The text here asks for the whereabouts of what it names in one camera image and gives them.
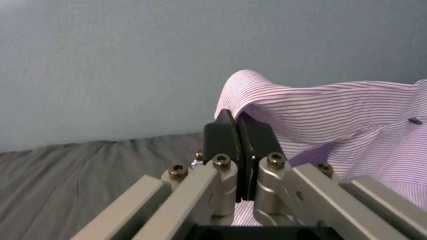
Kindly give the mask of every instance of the bed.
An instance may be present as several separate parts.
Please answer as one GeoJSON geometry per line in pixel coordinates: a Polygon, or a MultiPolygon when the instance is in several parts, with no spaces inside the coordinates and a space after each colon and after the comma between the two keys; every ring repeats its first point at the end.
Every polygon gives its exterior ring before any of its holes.
{"type": "Polygon", "coordinates": [[[69,239],[143,175],[189,164],[203,134],[0,153],[1,239],[69,239]]]}

